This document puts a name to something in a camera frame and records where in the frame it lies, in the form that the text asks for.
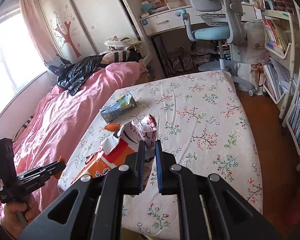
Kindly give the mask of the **orange white snack bag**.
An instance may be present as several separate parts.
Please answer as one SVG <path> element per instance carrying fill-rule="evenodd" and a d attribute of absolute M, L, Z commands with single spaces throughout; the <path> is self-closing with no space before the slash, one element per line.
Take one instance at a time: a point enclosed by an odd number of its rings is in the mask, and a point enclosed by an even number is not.
<path fill-rule="evenodd" d="M 73 184 L 84 174 L 94 178 L 105 176 L 110 170 L 123 165 L 126 156 L 141 149 L 145 151 L 141 188 L 145 189 L 153 164 L 156 138 L 157 122 L 150 114 L 140 122 L 130 120 L 120 125 L 101 142 L 99 149 L 85 157 L 83 168 L 71 183 Z"/>

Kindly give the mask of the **orange peel piece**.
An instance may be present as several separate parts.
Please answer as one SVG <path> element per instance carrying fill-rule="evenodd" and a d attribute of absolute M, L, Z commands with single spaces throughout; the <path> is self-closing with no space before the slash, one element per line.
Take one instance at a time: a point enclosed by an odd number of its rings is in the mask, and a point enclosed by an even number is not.
<path fill-rule="evenodd" d="M 111 131 L 111 132 L 116 132 L 120 129 L 121 124 L 120 123 L 112 123 L 112 124 L 107 124 L 104 129 L 107 131 Z"/>

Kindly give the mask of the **green white drink carton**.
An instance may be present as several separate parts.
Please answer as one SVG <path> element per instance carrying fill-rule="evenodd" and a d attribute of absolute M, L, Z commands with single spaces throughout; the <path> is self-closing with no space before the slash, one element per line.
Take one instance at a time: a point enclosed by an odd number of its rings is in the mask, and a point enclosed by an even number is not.
<path fill-rule="evenodd" d="M 100 115 L 106 123 L 112 122 L 126 110 L 137 107 L 135 99 L 130 92 L 116 100 L 114 103 L 100 109 Z"/>

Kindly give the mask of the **cream yellow trash bin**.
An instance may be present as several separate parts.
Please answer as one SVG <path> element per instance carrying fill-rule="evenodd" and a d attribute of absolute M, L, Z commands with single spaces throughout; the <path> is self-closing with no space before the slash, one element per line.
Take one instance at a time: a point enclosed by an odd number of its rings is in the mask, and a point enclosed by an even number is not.
<path fill-rule="evenodd" d="M 148 240 L 148 238 L 140 233 L 122 228 L 121 229 L 121 240 Z"/>

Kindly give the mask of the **pink duvet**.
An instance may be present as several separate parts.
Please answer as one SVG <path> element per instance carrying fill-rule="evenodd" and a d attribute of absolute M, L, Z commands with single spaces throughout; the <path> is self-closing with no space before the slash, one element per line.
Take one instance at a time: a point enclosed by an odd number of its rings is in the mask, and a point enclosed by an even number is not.
<path fill-rule="evenodd" d="M 74 96 L 55 86 L 40 100 L 28 127 L 13 143 L 16 171 L 21 173 L 59 158 L 68 164 L 60 179 L 49 179 L 33 193 L 40 210 L 67 189 L 85 167 L 90 153 L 98 150 L 108 136 L 99 110 L 116 100 L 146 71 L 137 62 L 112 63 L 97 68 Z"/>

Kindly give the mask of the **black plastic bag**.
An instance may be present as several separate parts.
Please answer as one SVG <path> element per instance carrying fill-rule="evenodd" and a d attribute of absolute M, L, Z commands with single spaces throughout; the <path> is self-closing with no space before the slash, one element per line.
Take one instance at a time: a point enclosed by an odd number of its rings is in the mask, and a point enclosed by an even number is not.
<path fill-rule="evenodd" d="M 67 64 L 57 77 L 57 86 L 74 96 L 81 85 L 95 72 L 103 55 L 91 55 L 74 64 Z"/>

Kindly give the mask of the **floral white bed sheet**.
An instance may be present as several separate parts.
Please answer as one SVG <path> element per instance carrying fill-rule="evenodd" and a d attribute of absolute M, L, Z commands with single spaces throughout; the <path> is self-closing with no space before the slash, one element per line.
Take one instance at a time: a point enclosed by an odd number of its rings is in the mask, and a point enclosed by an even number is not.
<path fill-rule="evenodd" d="M 114 123 L 139 123 L 151 114 L 158 124 L 162 150 L 194 174 L 216 173 L 227 181 L 257 211 L 262 213 L 262 173 L 257 148 L 247 116 L 237 97 L 235 85 L 223 71 L 200 72 L 143 85 L 118 89 L 105 106 L 130 92 L 138 107 L 125 111 Z M 104 129 L 101 115 L 94 118 L 70 157 L 58 182 L 66 191 L 84 173 L 94 157 L 92 176 L 106 174 L 117 166 L 108 156 L 98 154 L 111 132 Z M 123 163 L 125 156 L 117 159 Z M 125 196 L 122 227 L 150 238 L 179 239 L 177 197 L 158 192 L 157 167 L 145 168 L 147 185 L 142 194 Z"/>

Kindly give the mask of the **window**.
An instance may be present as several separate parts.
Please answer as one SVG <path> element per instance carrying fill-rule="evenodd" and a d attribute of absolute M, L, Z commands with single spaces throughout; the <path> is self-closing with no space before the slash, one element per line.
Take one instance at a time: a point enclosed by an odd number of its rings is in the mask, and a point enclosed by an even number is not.
<path fill-rule="evenodd" d="M 0 113 L 46 71 L 19 9 L 0 18 Z"/>

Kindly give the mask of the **striped clothing pile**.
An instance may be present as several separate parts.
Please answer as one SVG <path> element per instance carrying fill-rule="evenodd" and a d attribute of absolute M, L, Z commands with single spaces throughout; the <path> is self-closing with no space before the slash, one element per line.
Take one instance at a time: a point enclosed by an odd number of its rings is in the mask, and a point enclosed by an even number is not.
<path fill-rule="evenodd" d="M 119 62 L 140 62 L 144 56 L 141 53 L 141 41 L 131 39 L 128 37 L 109 38 L 105 40 L 104 45 L 107 51 L 101 53 L 101 64 L 109 65 L 111 63 Z"/>

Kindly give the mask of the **pink curtain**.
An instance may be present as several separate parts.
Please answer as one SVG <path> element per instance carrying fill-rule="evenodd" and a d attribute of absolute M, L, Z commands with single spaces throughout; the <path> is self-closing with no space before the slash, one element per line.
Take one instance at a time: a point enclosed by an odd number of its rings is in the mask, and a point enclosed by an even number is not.
<path fill-rule="evenodd" d="M 39 16 L 34 0 L 19 0 L 21 14 L 27 26 L 30 38 L 44 65 L 52 74 L 58 76 L 71 62 L 62 58 L 53 45 L 44 21 Z"/>

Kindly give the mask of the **white wardrobe tree decal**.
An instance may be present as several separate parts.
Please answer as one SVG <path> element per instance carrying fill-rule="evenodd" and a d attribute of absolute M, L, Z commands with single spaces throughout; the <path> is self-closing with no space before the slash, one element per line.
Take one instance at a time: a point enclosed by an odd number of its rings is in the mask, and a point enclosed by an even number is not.
<path fill-rule="evenodd" d="M 39 0 L 61 56 L 72 63 L 107 49 L 113 38 L 135 39 L 120 0 Z"/>

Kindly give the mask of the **white bookshelf with books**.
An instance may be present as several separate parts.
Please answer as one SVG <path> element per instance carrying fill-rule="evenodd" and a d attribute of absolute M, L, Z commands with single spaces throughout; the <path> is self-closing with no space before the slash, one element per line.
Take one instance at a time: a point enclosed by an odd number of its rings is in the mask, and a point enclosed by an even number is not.
<path fill-rule="evenodd" d="M 300 171 L 300 7 L 295 0 L 259 0 L 258 6 L 269 54 L 263 67 L 264 90 L 292 136 Z"/>

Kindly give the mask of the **white desk with drawers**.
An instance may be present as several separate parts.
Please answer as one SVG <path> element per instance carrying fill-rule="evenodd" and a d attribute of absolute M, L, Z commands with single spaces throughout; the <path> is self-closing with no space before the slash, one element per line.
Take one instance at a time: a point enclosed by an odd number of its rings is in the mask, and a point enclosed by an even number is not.
<path fill-rule="evenodd" d="M 249 22 L 261 19 L 260 9 L 256 9 L 253 5 L 243 4 L 242 22 Z M 202 12 L 195 10 L 193 7 L 181 7 L 185 9 L 190 15 L 191 24 L 204 24 L 201 18 Z M 147 16 L 140 20 L 140 23 L 146 33 L 146 36 L 154 36 L 166 31 L 184 28 L 184 23 L 181 17 L 175 15 L 178 8 L 166 10 Z"/>

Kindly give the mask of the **blue grey office chair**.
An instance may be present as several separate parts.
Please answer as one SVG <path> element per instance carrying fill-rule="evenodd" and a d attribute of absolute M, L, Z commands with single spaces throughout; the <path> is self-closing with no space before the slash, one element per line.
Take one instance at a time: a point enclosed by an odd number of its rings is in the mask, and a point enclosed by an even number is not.
<path fill-rule="evenodd" d="M 253 96 L 255 87 L 247 80 L 237 76 L 235 62 L 226 64 L 222 43 L 229 45 L 241 44 L 246 32 L 242 24 L 243 9 L 241 0 L 190 0 L 192 7 L 200 12 L 200 18 L 207 24 L 206 28 L 192 30 L 189 13 L 185 9 L 178 10 L 175 15 L 181 17 L 190 41 L 216 41 L 219 46 L 219 62 L 210 62 L 198 67 L 200 72 L 222 70 L 231 74 L 233 82 L 242 85 Z"/>

